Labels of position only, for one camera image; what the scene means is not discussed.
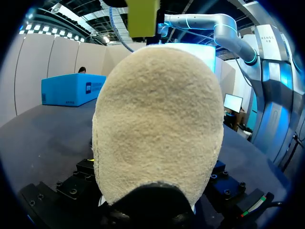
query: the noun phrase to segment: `beige foam object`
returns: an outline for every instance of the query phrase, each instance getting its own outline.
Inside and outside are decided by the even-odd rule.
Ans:
[[[122,60],[93,116],[94,171],[106,201],[161,181],[194,205],[219,154],[223,113],[216,76],[197,57],[147,47]]]

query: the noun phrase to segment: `yellow-green component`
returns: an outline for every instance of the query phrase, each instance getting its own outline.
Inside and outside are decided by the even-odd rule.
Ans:
[[[131,37],[153,37],[160,0],[126,0],[128,31]]]

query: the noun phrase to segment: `white partition wall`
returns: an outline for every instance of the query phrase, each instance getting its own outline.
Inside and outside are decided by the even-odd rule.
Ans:
[[[80,43],[74,72],[85,67],[88,74],[101,75],[106,46],[90,43]]]
[[[54,36],[27,34],[23,42],[15,80],[17,115],[41,104],[41,80],[47,77]]]
[[[136,51],[146,44],[128,45]],[[82,66],[86,67],[89,74],[108,76],[130,54],[123,45],[79,43],[37,33],[18,35],[0,73],[0,126],[41,104],[42,79],[74,73]],[[235,69],[216,58],[215,74],[223,97],[226,93],[234,94]]]
[[[235,69],[222,59],[216,57],[215,74],[219,81],[224,100],[225,94],[233,94]]]
[[[233,95],[243,98],[242,108],[247,113],[252,88],[245,81],[244,76],[243,76],[242,72],[240,71],[238,64],[236,63],[236,60],[228,60],[225,62],[235,69],[236,73],[235,73],[235,83],[234,83]]]
[[[111,56],[112,49],[110,47],[106,48],[105,58],[103,61],[102,75],[108,76],[112,69],[115,67],[114,61]]]
[[[74,73],[79,43],[56,37],[51,50],[48,77]]]
[[[131,43],[128,44],[130,48],[132,48],[134,51],[146,46],[146,43]],[[107,46],[107,63],[104,63],[105,71],[108,73],[109,68],[106,66],[107,64],[111,63],[110,65],[113,66],[113,68],[125,57],[131,54],[129,50],[127,50],[123,45],[113,45],[113,46]]]
[[[16,116],[14,83],[20,48],[25,34],[18,34],[11,44],[0,72],[0,127]]]

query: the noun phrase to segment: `dark gray table surface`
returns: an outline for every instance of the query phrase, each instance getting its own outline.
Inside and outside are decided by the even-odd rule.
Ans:
[[[43,181],[55,188],[76,169],[76,163],[93,156],[89,147],[92,132],[93,100],[80,107],[39,105],[0,128],[0,156],[14,191],[29,183]],[[246,192],[255,188],[272,192],[274,200],[284,200],[290,183],[283,173],[250,142],[224,126],[219,159],[237,181],[246,183]],[[206,222],[217,227],[223,217],[203,196]],[[263,225],[274,215],[268,209],[257,221]]]

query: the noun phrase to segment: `blue booth desk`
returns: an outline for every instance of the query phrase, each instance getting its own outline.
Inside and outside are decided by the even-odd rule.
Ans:
[[[80,106],[99,96],[106,76],[69,74],[54,76],[41,81],[43,105]]]

